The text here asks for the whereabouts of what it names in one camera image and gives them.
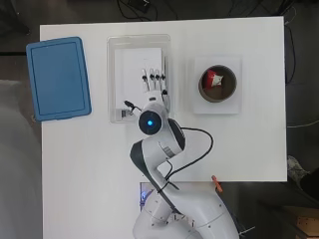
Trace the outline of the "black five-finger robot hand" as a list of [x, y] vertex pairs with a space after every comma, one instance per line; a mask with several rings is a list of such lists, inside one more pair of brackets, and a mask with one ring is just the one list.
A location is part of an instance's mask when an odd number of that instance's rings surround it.
[[126, 107], [131, 109], [131, 113], [141, 112], [147, 105], [157, 103], [165, 108], [167, 112], [170, 111], [170, 99], [167, 90], [166, 76], [164, 72], [159, 69], [150, 69], [147, 71], [143, 69], [142, 81], [144, 87], [144, 96], [147, 102], [142, 108], [133, 104], [130, 101], [124, 101]]

